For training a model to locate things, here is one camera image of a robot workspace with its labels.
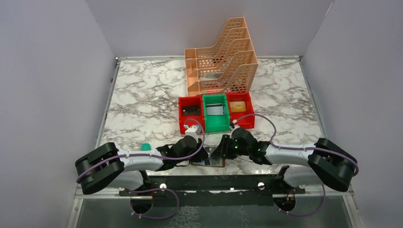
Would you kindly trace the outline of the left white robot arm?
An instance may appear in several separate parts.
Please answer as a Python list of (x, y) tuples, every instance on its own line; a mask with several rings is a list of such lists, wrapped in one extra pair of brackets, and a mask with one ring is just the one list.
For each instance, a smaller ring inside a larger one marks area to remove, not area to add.
[(208, 156), (202, 139), (191, 136), (146, 151), (119, 150), (115, 143), (107, 142), (76, 160), (76, 182), (85, 195), (106, 187), (128, 188), (144, 195), (149, 190), (145, 171), (166, 171), (183, 161), (201, 162)]

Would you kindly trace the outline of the green plastic bin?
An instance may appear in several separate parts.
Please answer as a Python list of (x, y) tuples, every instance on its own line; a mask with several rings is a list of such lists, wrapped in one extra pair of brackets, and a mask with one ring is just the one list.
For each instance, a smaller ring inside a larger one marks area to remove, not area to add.
[[(230, 111), (227, 97), (221, 95), (203, 95), (205, 131), (208, 133), (225, 132), (230, 130)], [(207, 115), (206, 105), (222, 104), (224, 106), (224, 115)]]

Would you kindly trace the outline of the red bin with black card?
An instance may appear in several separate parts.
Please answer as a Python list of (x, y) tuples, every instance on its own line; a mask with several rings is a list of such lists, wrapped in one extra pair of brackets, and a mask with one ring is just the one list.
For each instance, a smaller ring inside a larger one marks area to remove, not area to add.
[[(187, 96), (187, 97), (179, 97), (178, 98), (178, 112), (179, 112), (179, 129), (180, 129), (180, 134), (184, 134), (185, 128), (184, 125), (189, 125), (192, 126), (194, 124), (197, 124), (193, 120), (189, 120), (189, 118), (194, 119), (198, 121), (201, 125), (202, 128), (205, 130), (205, 122), (204, 122), (204, 108), (203, 108), (203, 102), (202, 102), (202, 97), (201, 96)], [(182, 108), (184, 106), (190, 106), (190, 105), (197, 105), (200, 107), (200, 115), (193, 115), (193, 116), (183, 116), (182, 115)]]

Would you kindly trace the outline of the peach plastic file organizer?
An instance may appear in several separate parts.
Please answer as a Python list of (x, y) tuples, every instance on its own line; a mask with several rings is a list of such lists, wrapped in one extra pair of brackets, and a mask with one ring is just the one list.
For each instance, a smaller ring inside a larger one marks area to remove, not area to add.
[(187, 95), (248, 93), (258, 59), (244, 17), (229, 18), (215, 45), (184, 51)]

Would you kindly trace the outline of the brown leather card holder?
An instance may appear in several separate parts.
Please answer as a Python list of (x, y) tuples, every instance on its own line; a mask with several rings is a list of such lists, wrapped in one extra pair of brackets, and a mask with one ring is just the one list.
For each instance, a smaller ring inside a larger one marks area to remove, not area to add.
[(209, 146), (205, 145), (204, 150), (207, 153), (207, 158), (203, 158), (201, 161), (198, 162), (190, 162), (190, 165), (193, 166), (206, 166), (206, 167), (216, 167), (216, 168), (223, 168), (225, 167), (225, 159), (219, 156), (213, 156), (213, 152), (217, 149), (217, 146)]

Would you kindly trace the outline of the grey card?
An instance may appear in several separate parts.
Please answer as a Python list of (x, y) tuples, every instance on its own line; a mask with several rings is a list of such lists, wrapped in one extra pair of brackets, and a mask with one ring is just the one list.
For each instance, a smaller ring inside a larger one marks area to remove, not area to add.
[(224, 167), (225, 166), (225, 160), (223, 158), (210, 157), (206, 161), (206, 165), (212, 166), (212, 167)]

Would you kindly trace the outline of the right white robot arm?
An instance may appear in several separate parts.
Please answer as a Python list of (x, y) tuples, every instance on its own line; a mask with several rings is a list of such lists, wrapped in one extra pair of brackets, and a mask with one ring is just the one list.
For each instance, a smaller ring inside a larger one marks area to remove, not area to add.
[(282, 176), (274, 180), (274, 187), (286, 193), (299, 185), (323, 184), (346, 192), (357, 173), (357, 159), (326, 138), (308, 145), (275, 145), (258, 141), (244, 128), (223, 135), (212, 157), (235, 159), (248, 156), (259, 165), (288, 164)]

